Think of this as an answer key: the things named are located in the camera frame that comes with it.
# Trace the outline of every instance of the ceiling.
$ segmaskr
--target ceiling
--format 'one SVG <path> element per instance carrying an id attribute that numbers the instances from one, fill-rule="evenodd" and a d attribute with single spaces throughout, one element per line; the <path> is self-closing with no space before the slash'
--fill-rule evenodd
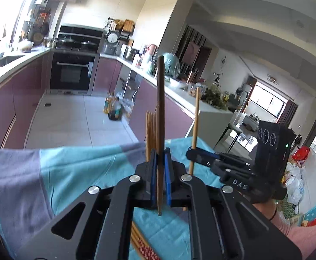
<path id="1" fill-rule="evenodd" d="M 316 0 L 195 1 L 189 25 L 236 52 L 259 79 L 269 69 L 289 97 L 316 97 Z"/>
<path id="2" fill-rule="evenodd" d="M 252 60 L 241 57 L 245 62 L 249 70 L 253 73 L 253 76 L 261 80 L 265 84 L 271 86 L 273 89 L 279 89 L 283 94 L 289 96 L 291 99 L 295 99 L 301 91 L 301 88 L 293 83 L 292 81 L 287 80 L 287 78 L 277 72 L 275 69 L 270 69 L 265 65 L 258 64 Z M 278 86 L 268 81 L 268 75 L 276 78 Z"/>

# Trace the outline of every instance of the pink sleeve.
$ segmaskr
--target pink sleeve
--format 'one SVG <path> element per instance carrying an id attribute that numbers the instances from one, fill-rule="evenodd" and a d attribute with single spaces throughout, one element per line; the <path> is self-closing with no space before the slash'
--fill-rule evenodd
<path id="1" fill-rule="evenodd" d="M 301 254 L 303 255 L 303 260 L 316 249 L 316 226 L 288 226 L 281 220 L 279 214 L 276 214 L 271 222 L 297 247 L 299 247 Z"/>

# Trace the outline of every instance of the oil bottle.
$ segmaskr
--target oil bottle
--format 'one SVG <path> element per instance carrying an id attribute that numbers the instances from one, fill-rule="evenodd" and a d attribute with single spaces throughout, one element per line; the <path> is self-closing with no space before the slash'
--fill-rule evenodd
<path id="1" fill-rule="evenodd" d="M 111 101 L 114 98 L 114 93 L 109 93 L 105 99 L 105 105 L 104 105 L 104 113 L 108 114 L 111 106 Z"/>
<path id="2" fill-rule="evenodd" d="M 119 98 L 116 97 L 112 102 L 109 108 L 108 117 L 110 120 L 118 120 L 121 112 L 121 104 Z"/>

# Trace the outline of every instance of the kitchen sink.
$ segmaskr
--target kitchen sink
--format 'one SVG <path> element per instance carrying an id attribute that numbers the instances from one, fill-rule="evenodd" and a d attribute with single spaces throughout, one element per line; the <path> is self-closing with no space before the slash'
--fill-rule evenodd
<path id="1" fill-rule="evenodd" d="M 7 65 L 10 62 L 13 62 L 14 60 L 18 60 L 22 56 L 7 56 L 0 59 L 0 67 L 3 67 Z"/>

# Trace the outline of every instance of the red bag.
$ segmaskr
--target red bag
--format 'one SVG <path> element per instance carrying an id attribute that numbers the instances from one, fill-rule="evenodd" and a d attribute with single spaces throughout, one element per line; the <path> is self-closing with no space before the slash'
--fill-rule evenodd
<path id="1" fill-rule="evenodd" d="M 309 150 L 307 146 L 302 146 L 292 155 L 292 159 L 296 162 L 305 160 L 308 157 Z"/>

